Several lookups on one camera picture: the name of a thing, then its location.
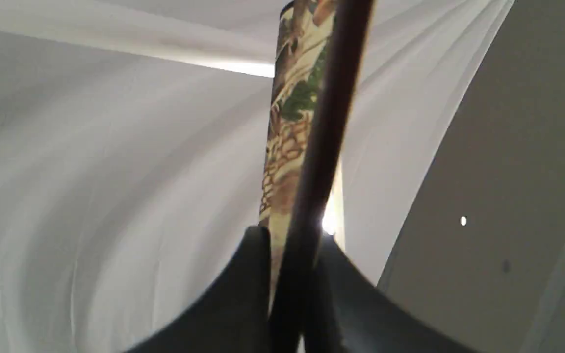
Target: wrinkled white cloth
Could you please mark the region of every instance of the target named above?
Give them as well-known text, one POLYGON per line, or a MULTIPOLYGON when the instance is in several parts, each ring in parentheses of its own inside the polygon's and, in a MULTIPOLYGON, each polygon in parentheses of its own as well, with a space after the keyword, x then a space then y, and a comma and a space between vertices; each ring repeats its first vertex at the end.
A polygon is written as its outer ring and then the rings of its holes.
MULTIPOLYGON (((110 0, 276 42, 273 0, 110 0)), ((510 0, 381 0, 343 155, 376 282, 510 0)), ((0 353, 114 352, 257 222, 271 80, 0 33, 0 353)))

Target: dark rod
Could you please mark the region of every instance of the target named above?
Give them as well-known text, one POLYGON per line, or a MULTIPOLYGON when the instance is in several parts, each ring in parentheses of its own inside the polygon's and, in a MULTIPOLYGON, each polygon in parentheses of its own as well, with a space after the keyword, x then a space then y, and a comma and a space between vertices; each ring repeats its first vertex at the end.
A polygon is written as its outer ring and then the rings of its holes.
POLYGON ((374 0, 339 0, 269 321, 272 353, 296 353, 321 219, 339 161, 374 0))

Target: black shaft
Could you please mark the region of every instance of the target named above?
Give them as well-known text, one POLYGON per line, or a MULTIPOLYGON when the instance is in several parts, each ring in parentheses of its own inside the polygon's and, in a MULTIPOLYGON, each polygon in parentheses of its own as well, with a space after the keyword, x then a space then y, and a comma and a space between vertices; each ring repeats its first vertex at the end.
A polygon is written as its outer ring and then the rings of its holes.
POLYGON ((295 353, 321 219, 348 121, 374 0, 339 0, 329 42, 323 90, 311 125, 307 154, 285 246, 270 318, 273 353, 295 353))

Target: white sheet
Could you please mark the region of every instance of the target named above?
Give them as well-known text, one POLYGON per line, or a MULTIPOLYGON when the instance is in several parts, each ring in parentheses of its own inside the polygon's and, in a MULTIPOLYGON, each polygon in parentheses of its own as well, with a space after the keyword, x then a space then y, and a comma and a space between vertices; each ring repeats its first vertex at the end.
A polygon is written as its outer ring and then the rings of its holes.
MULTIPOLYGON (((272 43, 278 1, 110 0, 272 43)), ((381 274, 511 0, 382 0, 343 156, 381 274)), ((0 352, 111 352, 189 305, 257 221, 271 81, 0 33, 0 352)))

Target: white fabric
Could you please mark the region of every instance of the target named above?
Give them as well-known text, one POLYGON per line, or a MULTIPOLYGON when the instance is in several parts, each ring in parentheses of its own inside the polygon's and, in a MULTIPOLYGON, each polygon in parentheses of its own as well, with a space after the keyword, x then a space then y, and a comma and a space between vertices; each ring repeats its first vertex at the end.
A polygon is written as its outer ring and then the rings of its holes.
MULTIPOLYGON (((276 42, 273 0, 110 0, 276 42)), ((381 274, 511 0, 382 0, 343 155, 347 251, 381 274)), ((0 33, 0 352, 112 352, 257 221, 271 81, 0 33)))

